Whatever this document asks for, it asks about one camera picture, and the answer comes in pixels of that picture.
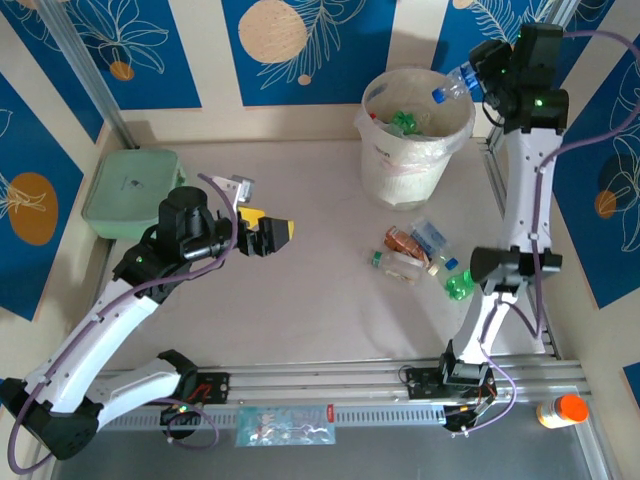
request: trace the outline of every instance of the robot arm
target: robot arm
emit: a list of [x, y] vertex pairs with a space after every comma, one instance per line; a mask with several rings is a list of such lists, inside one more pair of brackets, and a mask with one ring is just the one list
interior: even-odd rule
[[[252, 182], [247, 179], [212, 181], [234, 210], [237, 202], [250, 197]], [[245, 255], [266, 256], [289, 241], [291, 222], [238, 209], [242, 213], [238, 213], [236, 246]], [[242, 218], [243, 213], [254, 217], [257, 230]], [[214, 219], [207, 209], [207, 195], [198, 188], [171, 191], [160, 204], [158, 218], [158, 225], [125, 253], [114, 279], [57, 352], [24, 380], [9, 378], [0, 385], [2, 403], [14, 416], [24, 415], [22, 425], [60, 460], [77, 454], [114, 418], [158, 398], [186, 400], [196, 387], [196, 366], [173, 350], [137, 370], [96, 380], [129, 334], [185, 279], [193, 262], [219, 257], [232, 244], [231, 220], [220, 215]], [[172, 280], [145, 288], [157, 279]], [[104, 310], [139, 286], [144, 289], [138, 294]]]
[[[534, 128], [529, 133], [514, 130], [505, 136], [505, 142], [510, 160], [507, 187], [509, 193], [498, 249], [478, 250], [471, 257], [472, 275], [474, 272], [493, 269], [495, 265], [499, 265], [500, 271], [498, 275], [488, 276], [485, 284], [476, 289], [465, 321], [453, 338], [453, 352], [456, 358], [466, 364], [486, 364], [481, 348], [485, 352], [491, 352], [493, 341], [504, 316], [509, 311], [508, 304], [514, 304], [532, 280], [532, 264], [524, 270], [520, 268], [520, 261], [528, 258], [523, 254], [533, 253], [531, 225], [534, 221], [536, 176], [542, 161], [562, 143], [562, 136], [554, 129]], [[537, 220], [537, 253], [543, 256], [546, 251], [551, 250], [549, 215], [555, 163], [554, 159], [545, 167], [540, 215]], [[546, 272], [559, 270], [561, 259], [555, 258], [553, 265], [551, 260], [546, 260]], [[496, 302], [497, 311], [483, 335], [485, 322]]]
[[[487, 355], [510, 306], [534, 282], [535, 257], [543, 275], [560, 270], [562, 257], [551, 251], [549, 227], [555, 159], [545, 167], [542, 162], [560, 146], [567, 125], [567, 92], [552, 88], [562, 37], [562, 28], [555, 25], [523, 25], [513, 49], [506, 42], [488, 40], [470, 53], [483, 103], [504, 118], [501, 126], [509, 154], [504, 223], [495, 247], [477, 247], [472, 253], [470, 271], [478, 286], [438, 368], [406, 371], [412, 399], [480, 394], [490, 404], [493, 372]], [[542, 173], [537, 197], [536, 181]], [[530, 328], [537, 334], [536, 327]], [[472, 425], [486, 406], [460, 413], [453, 422], [449, 417], [447, 428], [459, 431]]]

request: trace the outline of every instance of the trash bin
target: trash bin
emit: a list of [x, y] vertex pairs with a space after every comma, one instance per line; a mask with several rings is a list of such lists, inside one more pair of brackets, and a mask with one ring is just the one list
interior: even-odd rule
[[[383, 73], [365, 90], [355, 125], [362, 137], [362, 185], [377, 203], [393, 210], [422, 205], [451, 155], [471, 137], [470, 95], [442, 104], [433, 100], [431, 92], [444, 79], [431, 70], [402, 68]], [[380, 122], [391, 122], [398, 110], [414, 115], [420, 135], [395, 136], [381, 128]]]

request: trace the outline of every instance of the white floor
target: white floor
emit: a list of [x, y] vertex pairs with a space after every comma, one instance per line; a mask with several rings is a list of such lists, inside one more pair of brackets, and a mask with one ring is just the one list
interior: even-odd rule
[[[462, 324], [468, 300], [449, 300], [432, 278], [411, 287], [362, 260], [392, 225], [428, 215], [468, 266], [476, 245], [495, 245], [501, 218], [482, 156], [470, 141], [418, 211], [396, 213], [369, 202], [359, 180], [359, 142], [179, 145], [195, 178], [256, 180], [251, 206], [292, 219], [295, 237], [267, 258], [234, 252], [223, 269], [183, 283], [121, 347], [109, 368], [133, 368], [174, 348], [200, 366], [437, 357]], [[118, 242], [109, 271], [131, 244]], [[531, 315], [528, 301], [521, 307]], [[509, 315], [494, 354], [540, 353]]]

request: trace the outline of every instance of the blue plastic wrapper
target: blue plastic wrapper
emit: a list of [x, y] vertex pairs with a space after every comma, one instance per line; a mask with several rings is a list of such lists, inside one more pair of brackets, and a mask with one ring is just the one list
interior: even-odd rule
[[238, 412], [236, 447], [333, 445], [333, 405], [244, 407]]

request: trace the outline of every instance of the green plastic bottle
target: green plastic bottle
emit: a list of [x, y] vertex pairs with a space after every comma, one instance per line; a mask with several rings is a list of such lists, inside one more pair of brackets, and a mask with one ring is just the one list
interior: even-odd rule
[[449, 294], [449, 297], [454, 300], [463, 300], [467, 298], [473, 290], [476, 288], [476, 284], [471, 278], [471, 271], [465, 270], [462, 273], [449, 277], [444, 285], [444, 289]]

